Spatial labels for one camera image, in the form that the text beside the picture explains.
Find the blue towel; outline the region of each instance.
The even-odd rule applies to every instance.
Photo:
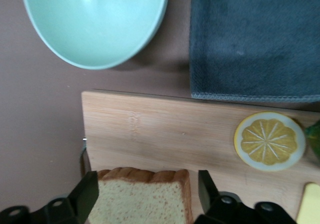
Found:
[[[320,101],[320,0],[192,0],[191,96]]]

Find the bowl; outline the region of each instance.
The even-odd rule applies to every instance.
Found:
[[[23,0],[43,42],[76,67],[101,70],[137,54],[157,32],[168,0]]]

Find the brown crust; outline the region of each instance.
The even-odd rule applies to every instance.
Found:
[[[99,181],[108,181],[113,179],[121,179],[127,182],[143,182],[143,183],[173,183],[179,182],[182,189],[184,200],[184,209],[187,215],[187,224],[194,222],[191,210],[191,186],[190,175],[188,170],[181,169],[178,171],[163,170],[153,172],[149,170],[141,170],[133,167],[118,167],[112,170],[98,171]]]

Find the lemon slice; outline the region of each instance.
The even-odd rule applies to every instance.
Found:
[[[304,154],[304,132],[291,118],[264,111],[248,116],[237,127],[234,147],[249,166],[262,171],[291,167]]]

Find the wooden cutting board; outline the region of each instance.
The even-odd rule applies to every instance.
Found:
[[[194,218],[203,212],[198,170],[208,170],[219,191],[236,193],[245,205],[275,202],[294,219],[305,183],[320,184],[310,148],[289,169],[264,172],[245,164],[233,142],[238,124],[253,113],[279,112],[306,128],[318,112],[100,90],[83,92],[82,106],[91,168],[188,169]]]

